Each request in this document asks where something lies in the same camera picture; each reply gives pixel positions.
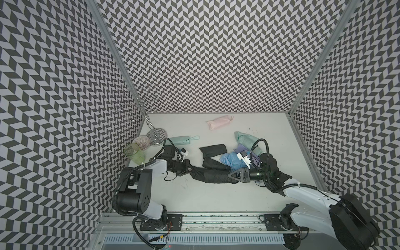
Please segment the blue sleeved umbrella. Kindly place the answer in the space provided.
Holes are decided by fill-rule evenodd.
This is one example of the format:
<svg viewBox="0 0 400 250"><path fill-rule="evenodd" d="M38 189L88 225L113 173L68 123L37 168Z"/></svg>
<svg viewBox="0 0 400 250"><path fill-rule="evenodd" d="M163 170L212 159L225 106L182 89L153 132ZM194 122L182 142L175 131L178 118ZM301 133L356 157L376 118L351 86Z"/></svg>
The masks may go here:
<svg viewBox="0 0 400 250"><path fill-rule="evenodd" d="M220 162L230 167L230 171L234 172L241 168L247 168L246 163L237 157L237 153L231 152L221 156Z"/></svg>

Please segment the black sleeve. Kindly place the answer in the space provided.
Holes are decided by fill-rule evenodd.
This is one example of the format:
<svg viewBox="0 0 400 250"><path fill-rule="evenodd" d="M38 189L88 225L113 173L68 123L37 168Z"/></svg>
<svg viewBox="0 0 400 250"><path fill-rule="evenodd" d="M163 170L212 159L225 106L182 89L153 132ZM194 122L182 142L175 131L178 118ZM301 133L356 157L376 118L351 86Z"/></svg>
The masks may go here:
<svg viewBox="0 0 400 250"><path fill-rule="evenodd" d="M224 144L216 144L211 146L200 147L200 151L203 153L203 158L205 159L226 154L227 148Z"/></svg>
<svg viewBox="0 0 400 250"><path fill-rule="evenodd" d="M194 167L194 166L189 167L189 169L190 169L189 174L194 180L205 182L205 183L208 182L208 178L207 178L208 169Z"/></svg>

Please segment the black sleeved umbrella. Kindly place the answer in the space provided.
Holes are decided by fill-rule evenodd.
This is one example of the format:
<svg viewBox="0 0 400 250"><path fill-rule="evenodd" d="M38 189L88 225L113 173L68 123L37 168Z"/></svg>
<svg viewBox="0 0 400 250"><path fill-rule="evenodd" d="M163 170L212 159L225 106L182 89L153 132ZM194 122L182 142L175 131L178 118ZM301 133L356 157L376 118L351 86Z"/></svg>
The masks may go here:
<svg viewBox="0 0 400 250"><path fill-rule="evenodd" d="M204 182L213 184L236 184L237 181L229 177L228 171L206 169L204 173Z"/></svg>
<svg viewBox="0 0 400 250"><path fill-rule="evenodd" d="M227 171L227 172L231 170L230 166L225 165L211 158L204 158L203 167L210 170Z"/></svg>

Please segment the mint green sleeved umbrella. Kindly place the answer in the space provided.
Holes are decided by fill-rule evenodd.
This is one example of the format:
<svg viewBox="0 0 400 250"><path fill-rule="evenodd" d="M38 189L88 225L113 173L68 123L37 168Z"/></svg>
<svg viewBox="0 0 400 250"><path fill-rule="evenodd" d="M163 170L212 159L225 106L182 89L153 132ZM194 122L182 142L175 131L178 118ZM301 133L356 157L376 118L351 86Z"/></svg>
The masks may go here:
<svg viewBox="0 0 400 250"><path fill-rule="evenodd" d="M234 137L238 142L238 147L234 149L235 153L240 153L244 150L251 151L252 146L258 140L258 138L254 137L253 135L241 133L236 131L234 133Z"/></svg>

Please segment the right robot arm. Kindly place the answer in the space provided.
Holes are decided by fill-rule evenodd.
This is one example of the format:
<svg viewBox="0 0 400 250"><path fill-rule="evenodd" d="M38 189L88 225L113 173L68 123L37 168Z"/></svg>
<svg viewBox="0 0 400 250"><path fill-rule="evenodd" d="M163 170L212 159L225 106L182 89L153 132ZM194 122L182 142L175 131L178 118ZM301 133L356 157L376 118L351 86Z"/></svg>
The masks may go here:
<svg viewBox="0 0 400 250"><path fill-rule="evenodd" d="M298 201L280 212L282 229L308 228L329 235L347 250L367 250L381 232L370 212L353 194L336 195L305 184L279 170L265 139L258 139L250 153L238 153L247 165L228 174L235 182L260 181L271 193Z"/></svg>

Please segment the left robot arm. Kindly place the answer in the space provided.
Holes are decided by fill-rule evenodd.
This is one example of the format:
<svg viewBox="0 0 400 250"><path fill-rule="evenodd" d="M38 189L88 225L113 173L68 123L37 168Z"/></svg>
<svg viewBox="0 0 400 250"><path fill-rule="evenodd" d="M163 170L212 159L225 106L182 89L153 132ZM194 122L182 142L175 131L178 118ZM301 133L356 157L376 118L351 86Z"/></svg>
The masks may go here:
<svg viewBox="0 0 400 250"><path fill-rule="evenodd" d="M152 201L152 182L169 172L177 177L189 172L189 152L178 148L166 138L161 150L149 162L126 167L117 181L111 201L113 209L122 216L131 216L141 231L180 231L182 214L168 214L165 205Z"/></svg>

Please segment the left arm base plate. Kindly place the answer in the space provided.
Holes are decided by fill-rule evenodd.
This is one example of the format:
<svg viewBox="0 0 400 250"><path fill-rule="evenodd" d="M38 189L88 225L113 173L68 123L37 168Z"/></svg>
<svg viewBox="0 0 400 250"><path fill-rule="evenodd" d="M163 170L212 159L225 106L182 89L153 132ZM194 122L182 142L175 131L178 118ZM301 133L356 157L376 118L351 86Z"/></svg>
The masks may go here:
<svg viewBox="0 0 400 250"><path fill-rule="evenodd" d="M183 214L168 214L161 219L149 219L140 224L141 231L180 231L183 223Z"/></svg>

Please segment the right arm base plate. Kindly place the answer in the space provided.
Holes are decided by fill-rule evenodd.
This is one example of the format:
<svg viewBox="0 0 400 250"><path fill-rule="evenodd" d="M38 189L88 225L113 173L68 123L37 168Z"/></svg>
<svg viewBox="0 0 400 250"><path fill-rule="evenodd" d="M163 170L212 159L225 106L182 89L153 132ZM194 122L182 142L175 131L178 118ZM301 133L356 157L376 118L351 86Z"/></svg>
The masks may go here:
<svg viewBox="0 0 400 250"><path fill-rule="evenodd" d="M290 216L281 214L263 214L258 219L265 226L267 231L287 231L287 232L306 232L307 227L297 226Z"/></svg>

